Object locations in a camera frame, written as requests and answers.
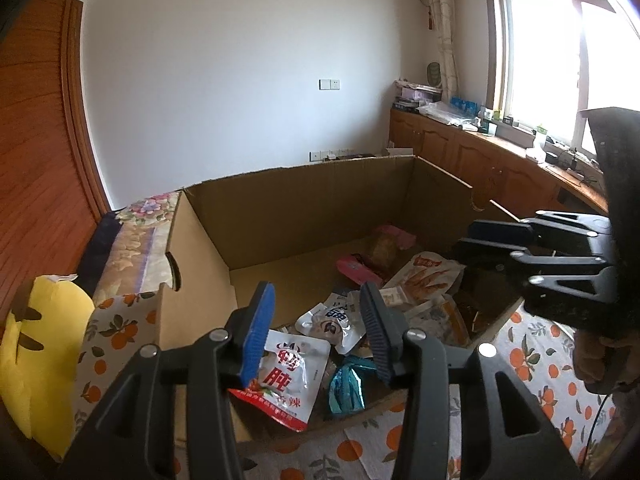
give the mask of white wall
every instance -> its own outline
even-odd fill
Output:
[[[379,150],[393,80],[423,82],[437,56],[427,23],[418,0],[87,0],[85,105],[113,206]]]
[[[458,93],[483,105],[489,73],[489,21],[486,0],[455,0],[454,49],[458,69]]]

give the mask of power cord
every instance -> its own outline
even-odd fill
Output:
[[[582,472],[582,470],[584,469],[584,465],[587,462],[587,456],[589,454],[589,446],[591,445],[591,439],[593,438],[593,430],[596,429],[596,422],[598,421],[598,418],[600,418],[600,413],[602,412],[602,409],[604,408],[604,405],[607,403],[607,400],[609,400],[610,396],[611,394],[605,395],[604,400],[602,401],[602,403],[600,404],[600,407],[598,408],[598,413],[596,413],[596,417],[593,419],[593,424],[591,425],[591,431],[589,432],[589,437],[587,439],[587,445],[584,447],[584,459],[582,459],[582,463],[580,464],[580,472]]]

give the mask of wood grain panel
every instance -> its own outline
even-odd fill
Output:
[[[65,115],[69,1],[31,0],[0,43],[0,322],[21,282],[73,272],[95,229]]]

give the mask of wooden countertop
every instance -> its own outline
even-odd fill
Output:
[[[477,137],[478,139],[484,140],[484,142],[488,142],[494,146],[498,146],[508,152],[513,153],[525,160],[528,160],[526,155],[526,149],[521,148],[517,144],[510,142],[506,139],[501,139],[500,137],[489,137],[476,132],[468,132],[466,130],[458,130],[460,133],[471,135]],[[553,166],[552,164],[548,164],[547,162],[543,162],[538,164],[538,167],[543,171],[546,171],[551,176],[555,177],[560,181],[562,187],[564,187],[567,191],[569,191],[572,195],[582,200],[584,203],[594,208],[596,211],[602,214],[609,213],[609,207],[607,205],[607,199],[604,198],[599,192],[597,192],[593,187],[587,186],[586,184],[581,183],[577,178],[568,173],[567,171],[558,168],[557,166]]]

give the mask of window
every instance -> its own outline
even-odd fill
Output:
[[[497,12],[504,113],[594,157],[580,110],[640,110],[634,28],[606,0],[500,0]]]

